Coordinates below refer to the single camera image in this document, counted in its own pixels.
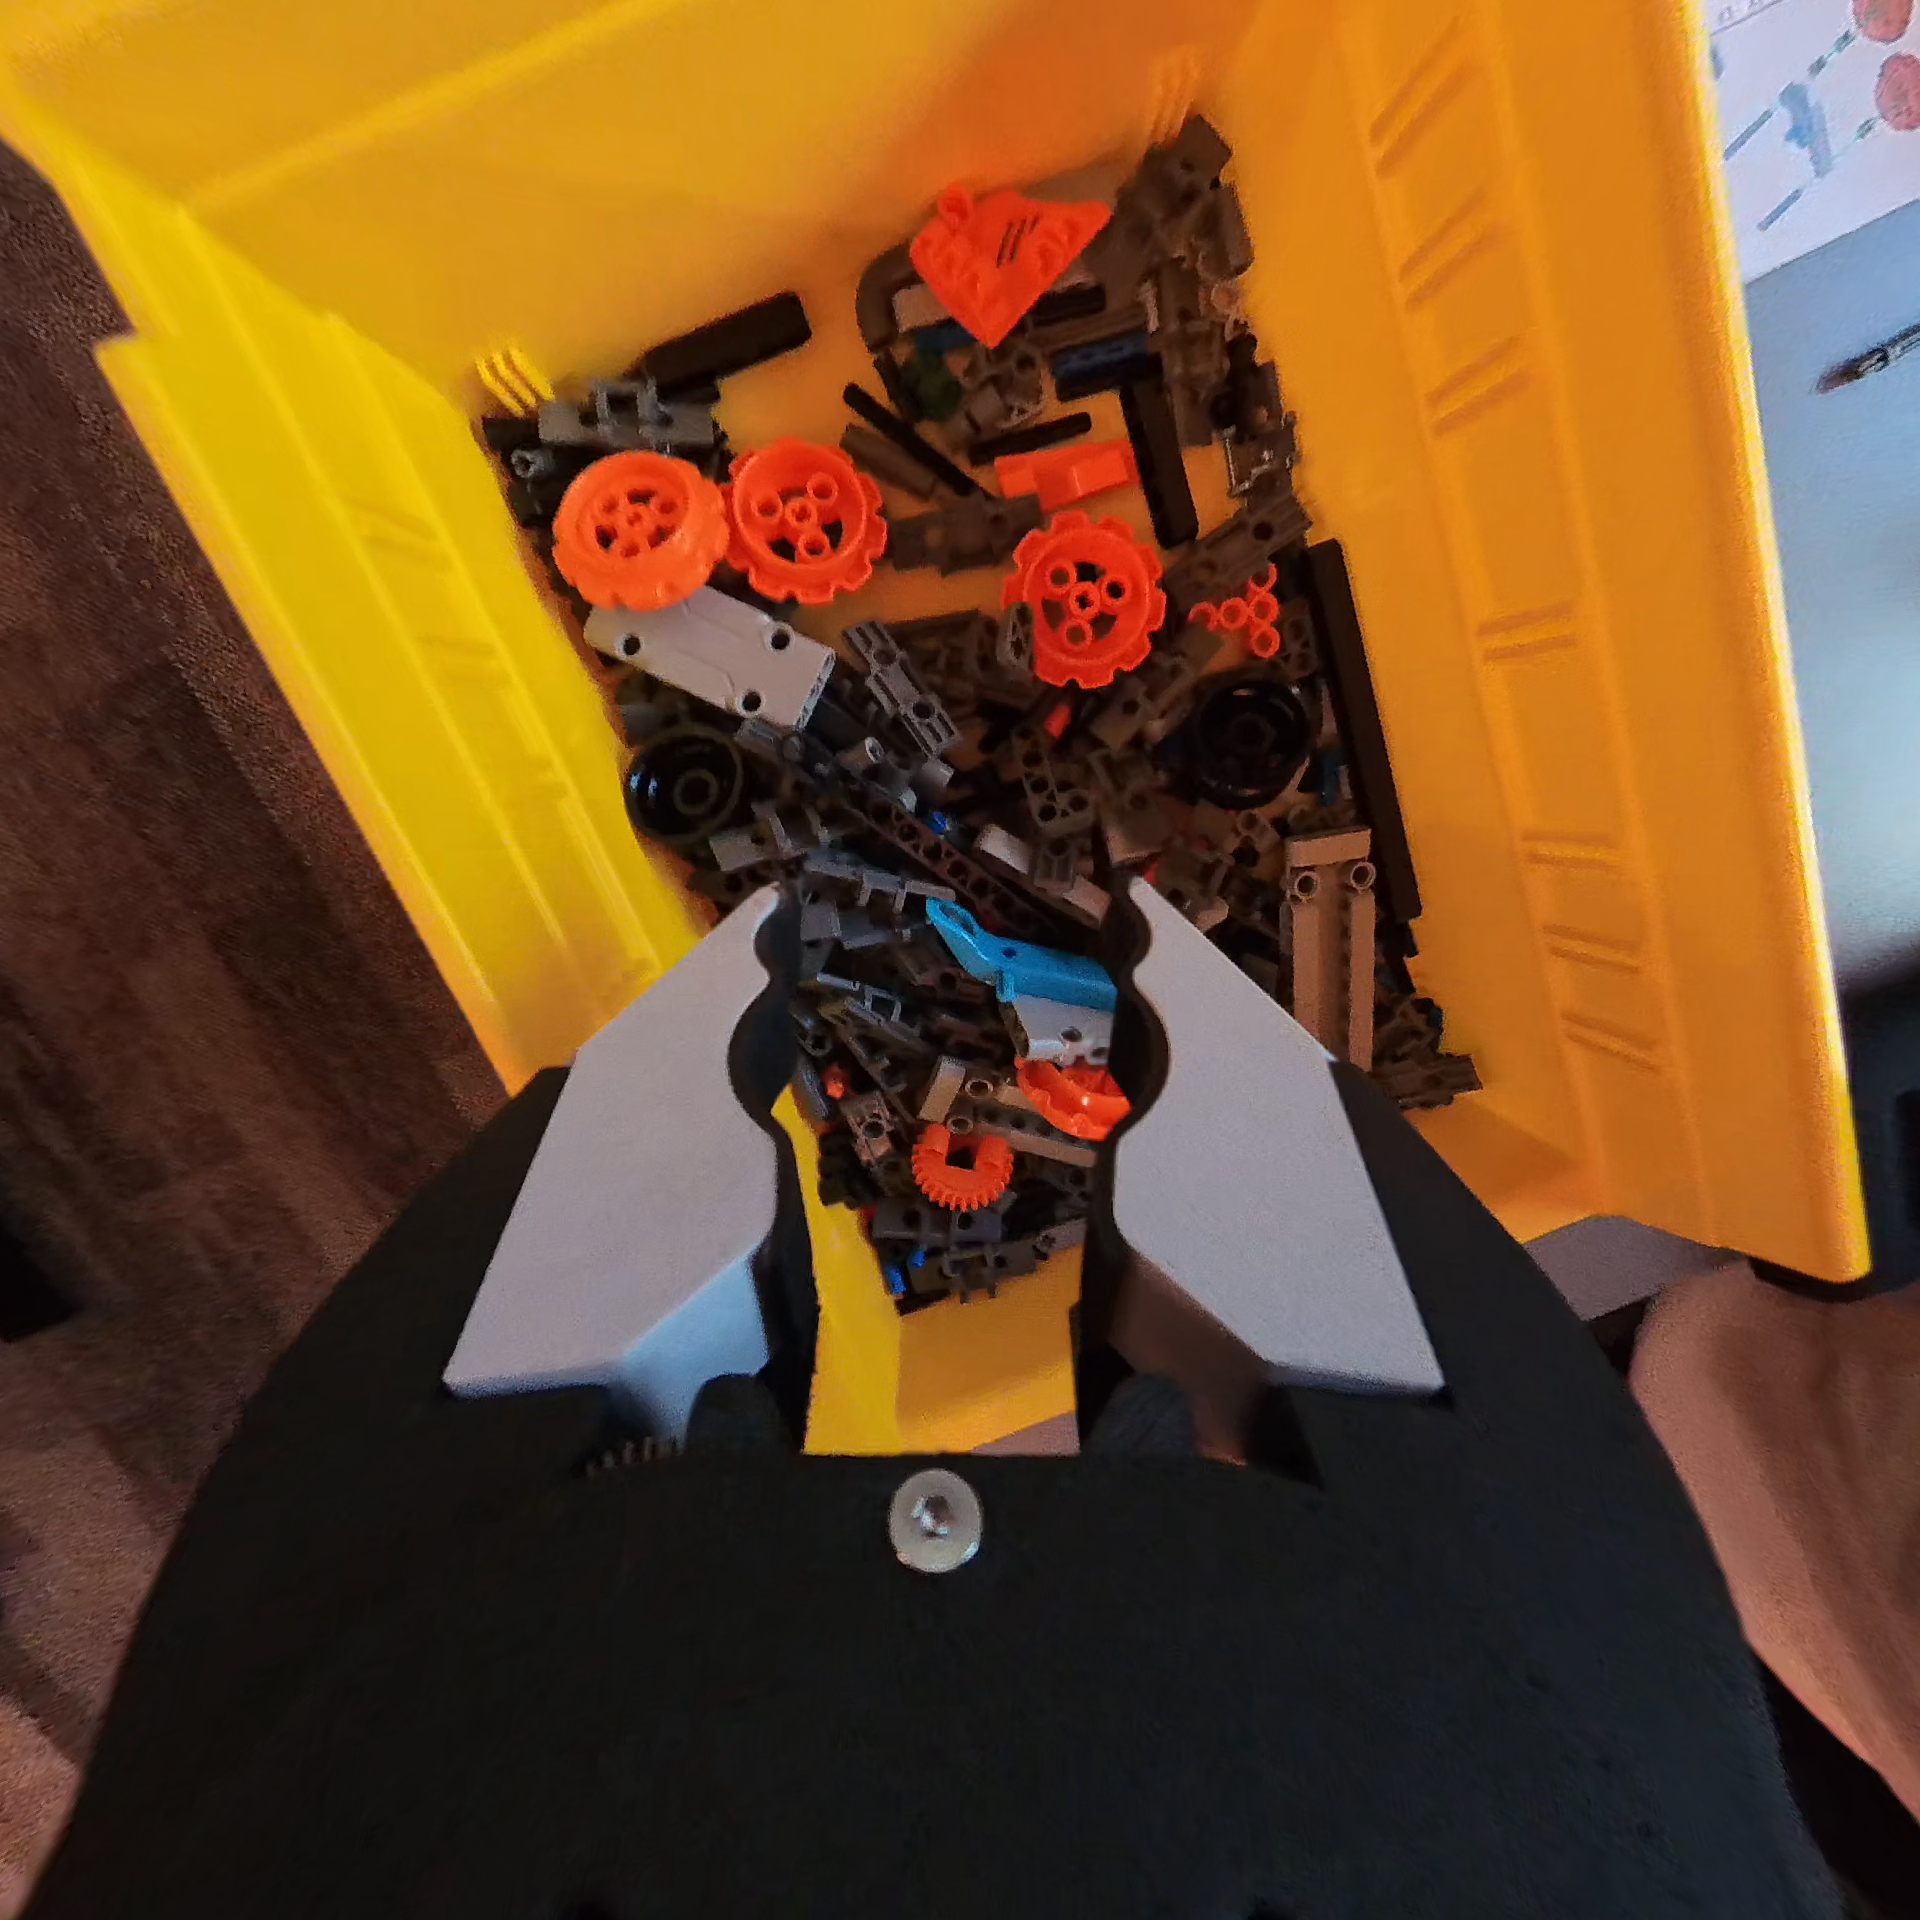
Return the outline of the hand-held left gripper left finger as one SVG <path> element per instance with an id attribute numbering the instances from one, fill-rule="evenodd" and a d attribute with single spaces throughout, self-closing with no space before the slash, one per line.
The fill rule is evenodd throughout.
<path id="1" fill-rule="evenodd" d="M 804 1441 L 816 1283 L 772 1103 L 799 1067 L 799 902 L 764 884 L 581 1043 L 444 1364 L 457 1396 L 600 1387 L 685 1437 L 760 1376 Z"/>

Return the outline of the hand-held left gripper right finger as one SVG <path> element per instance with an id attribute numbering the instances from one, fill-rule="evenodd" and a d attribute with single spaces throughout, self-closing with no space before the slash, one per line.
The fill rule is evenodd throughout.
<path id="1" fill-rule="evenodd" d="M 1337 1060 L 1130 878 L 1082 1255 L 1082 1441 L 1260 1450 L 1294 1387 L 1438 1403 L 1443 1361 Z"/>

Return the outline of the light grey frame piece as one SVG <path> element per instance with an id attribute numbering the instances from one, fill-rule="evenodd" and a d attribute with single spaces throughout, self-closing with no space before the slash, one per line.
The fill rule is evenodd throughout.
<path id="1" fill-rule="evenodd" d="M 1291 1012 L 1333 1060 L 1370 1072 L 1378 1023 L 1370 831 L 1295 831 L 1283 852 Z"/>

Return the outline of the pile of building pieces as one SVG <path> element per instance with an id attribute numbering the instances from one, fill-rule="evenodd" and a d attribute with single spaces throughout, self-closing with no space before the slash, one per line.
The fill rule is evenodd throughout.
<path id="1" fill-rule="evenodd" d="M 721 419 L 723 383 L 813 339 L 801 296 L 743 306 L 573 389 L 516 348 L 477 365 L 488 403 L 477 435 L 591 654 L 624 770 L 643 738 L 679 722 L 728 732 L 748 758 L 745 825 L 689 850 L 639 842 L 717 914 L 760 884 L 795 897 L 795 1103 L 816 1135 L 819 1203 L 856 1221 L 898 1315 L 993 1296 L 1074 1247 L 1096 1142 L 1128 1109 L 1108 1060 L 1017 1056 L 993 992 L 949 958 L 926 899 L 1101 963 L 1108 907 L 1144 878 L 1291 1012 L 1283 843 L 1370 829 L 1303 594 L 1311 520 L 1294 489 L 1295 419 L 1246 318 L 1252 233 L 1229 141 L 1185 113 L 1128 169 L 1017 193 L 1104 200 L 1112 219 L 996 348 L 921 282 L 910 236 L 856 277 L 874 383 L 844 386 L 831 445 L 876 478 L 889 520 L 866 589 L 804 606 L 755 594 L 728 561 L 707 580 L 837 654 L 799 732 L 589 647 L 591 604 L 552 563 L 552 517 L 612 452 L 685 459 L 723 485 L 755 447 Z M 999 604 L 1020 540 L 1063 508 L 1126 520 L 1161 561 L 1164 622 L 1148 659 L 1101 687 L 1041 682 L 1028 604 Z M 1319 742 L 1267 808 L 1185 803 L 1160 749 L 1207 679 L 1250 665 L 1309 697 Z M 1399 1109 L 1438 1111 L 1477 1095 L 1479 1072 L 1413 977 L 1413 925 L 1378 897 L 1365 1075 Z M 926 1122 L 1011 1141 L 1012 1187 L 992 1212 L 948 1212 L 917 1190 Z"/>

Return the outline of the yellow plastic bin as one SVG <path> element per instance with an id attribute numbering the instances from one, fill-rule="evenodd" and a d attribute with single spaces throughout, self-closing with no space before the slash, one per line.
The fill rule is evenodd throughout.
<path id="1" fill-rule="evenodd" d="M 119 392 L 492 1061 L 555 1095 L 728 914 L 626 820 L 477 435 L 484 354 L 573 389 L 799 294 L 813 339 L 721 419 L 835 443 L 856 277 L 944 188 L 1208 119 L 1294 489 L 1351 575 L 1413 977 L 1479 1072 L 1415 1128 L 1519 1239 L 1707 1208 L 1566 397 L 1582 244 L 1703 193 L 1733 271 L 1699 62 L 1682 2 L 3 2 L 7 129 L 136 324 Z M 1089 1232 L 898 1315 L 795 1087 L 813 1450 L 968 1451 L 1082 1403 Z"/>

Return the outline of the person's right forearm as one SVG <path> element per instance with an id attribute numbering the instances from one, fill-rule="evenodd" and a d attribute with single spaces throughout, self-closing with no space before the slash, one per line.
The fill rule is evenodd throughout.
<path id="1" fill-rule="evenodd" d="M 1685 1274 L 1650 1305 L 1631 1387 L 1756 1656 L 1918 1812 L 1918 1286 Z"/>

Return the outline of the small orange gear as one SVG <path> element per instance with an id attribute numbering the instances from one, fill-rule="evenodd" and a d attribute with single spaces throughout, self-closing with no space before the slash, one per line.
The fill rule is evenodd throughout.
<path id="1" fill-rule="evenodd" d="M 958 1135 L 926 1122 L 910 1151 L 917 1190 L 948 1212 L 992 1212 L 1012 1187 L 1017 1156 L 996 1135 Z"/>

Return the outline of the blue separator tool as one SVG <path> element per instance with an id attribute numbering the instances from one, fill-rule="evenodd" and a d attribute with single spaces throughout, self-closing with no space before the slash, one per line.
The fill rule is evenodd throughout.
<path id="1" fill-rule="evenodd" d="M 926 899 L 926 921 L 949 958 L 993 992 L 1020 1060 L 1106 1067 L 1115 977 L 1096 958 L 993 936 L 948 899 Z"/>

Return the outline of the small black tyre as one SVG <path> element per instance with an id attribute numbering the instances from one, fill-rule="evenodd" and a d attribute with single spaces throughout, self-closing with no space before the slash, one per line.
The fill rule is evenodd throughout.
<path id="1" fill-rule="evenodd" d="M 1319 742 L 1319 713 L 1264 665 L 1211 675 L 1160 749 L 1164 786 L 1185 803 L 1260 811 L 1299 778 Z"/>
<path id="2" fill-rule="evenodd" d="M 755 776 L 728 732 L 679 722 L 643 738 L 624 770 L 626 820 L 643 842 L 689 850 L 748 823 Z"/>

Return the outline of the long dark beam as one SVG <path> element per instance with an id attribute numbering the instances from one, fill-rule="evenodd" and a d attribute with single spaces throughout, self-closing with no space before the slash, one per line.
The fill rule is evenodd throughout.
<path id="1" fill-rule="evenodd" d="M 1351 798 L 1374 831 L 1378 897 L 1391 921 L 1413 925 L 1424 914 L 1424 897 L 1342 545 L 1337 540 L 1309 541 L 1299 580 L 1331 711 L 1347 749 Z"/>

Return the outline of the light grey plate piece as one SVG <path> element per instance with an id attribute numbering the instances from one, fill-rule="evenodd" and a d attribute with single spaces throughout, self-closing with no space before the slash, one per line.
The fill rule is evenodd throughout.
<path id="1" fill-rule="evenodd" d="M 807 726 L 837 665 L 784 616 L 711 585 L 650 609 L 591 606 L 583 636 L 608 659 L 783 732 Z"/>

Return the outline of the orange gear wheel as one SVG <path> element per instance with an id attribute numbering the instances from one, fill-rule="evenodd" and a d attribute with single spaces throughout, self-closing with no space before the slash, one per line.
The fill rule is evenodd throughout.
<path id="1" fill-rule="evenodd" d="M 1063 508 L 1020 540 L 999 604 L 1028 604 L 1041 682 L 1101 687 L 1139 665 L 1164 622 L 1161 561 L 1126 520 Z"/>
<path id="2" fill-rule="evenodd" d="M 866 589 L 889 545 L 876 478 L 837 445 L 772 439 L 723 483 L 728 568 L 768 602 L 819 606 Z"/>
<path id="3" fill-rule="evenodd" d="M 727 561 L 723 485 L 685 459 L 612 452 L 583 466 L 552 517 L 552 563 L 591 606 L 662 609 Z"/>

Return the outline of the open white instruction booklet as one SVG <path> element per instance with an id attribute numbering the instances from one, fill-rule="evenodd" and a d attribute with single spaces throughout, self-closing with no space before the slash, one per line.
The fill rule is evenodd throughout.
<path id="1" fill-rule="evenodd" d="M 1704 2 L 1746 282 L 1918 200 L 1918 2 Z"/>

